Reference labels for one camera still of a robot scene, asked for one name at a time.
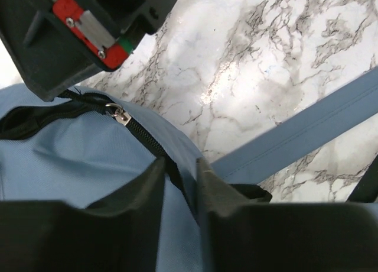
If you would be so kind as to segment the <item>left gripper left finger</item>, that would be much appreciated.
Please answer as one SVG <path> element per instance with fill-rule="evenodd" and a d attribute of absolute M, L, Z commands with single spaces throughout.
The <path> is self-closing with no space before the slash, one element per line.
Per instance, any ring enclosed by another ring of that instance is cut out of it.
<path fill-rule="evenodd" d="M 154 271 L 165 161 L 85 209 L 1 203 L 2 271 Z"/>

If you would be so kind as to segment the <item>blue student backpack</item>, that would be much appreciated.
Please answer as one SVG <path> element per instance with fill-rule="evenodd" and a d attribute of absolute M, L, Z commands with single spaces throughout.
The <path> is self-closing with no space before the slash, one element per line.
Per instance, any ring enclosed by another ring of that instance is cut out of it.
<path fill-rule="evenodd" d="M 259 183 L 377 112 L 372 70 L 209 164 L 227 184 Z M 43 102 L 24 85 L 1 90 L 1 203 L 57 201 L 85 209 L 165 161 L 154 271 L 205 271 L 197 161 L 206 159 L 153 111 L 78 87 Z"/>

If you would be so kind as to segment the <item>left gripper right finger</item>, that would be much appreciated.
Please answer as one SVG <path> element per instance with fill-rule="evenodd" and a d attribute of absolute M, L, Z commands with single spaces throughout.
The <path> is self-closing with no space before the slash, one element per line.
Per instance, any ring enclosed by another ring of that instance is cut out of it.
<path fill-rule="evenodd" d="M 377 270 L 377 163 L 345 202 L 271 203 L 199 159 L 197 197 L 205 271 Z"/>

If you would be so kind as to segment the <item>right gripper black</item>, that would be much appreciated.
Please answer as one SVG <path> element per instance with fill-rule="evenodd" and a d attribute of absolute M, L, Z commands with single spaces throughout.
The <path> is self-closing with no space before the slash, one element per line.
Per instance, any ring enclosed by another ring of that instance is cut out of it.
<path fill-rule="evenodd" d="M 27 88 L 52 101 L 118 69 L 178 0 L 1 0 L 1 40 Z"/>

